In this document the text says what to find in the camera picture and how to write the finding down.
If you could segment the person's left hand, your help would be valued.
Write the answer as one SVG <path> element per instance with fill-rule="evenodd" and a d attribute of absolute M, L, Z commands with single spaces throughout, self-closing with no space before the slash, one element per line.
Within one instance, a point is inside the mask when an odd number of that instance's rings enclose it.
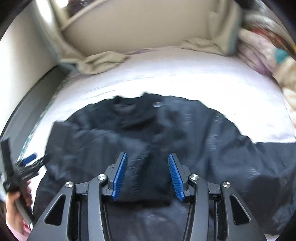
<path fill-rule="evenodd" d="M 31 229 L 16 206 L 20 195 L 19 191 L 6 194 L 6 225 L 17 240 L 27 240 Z"/>

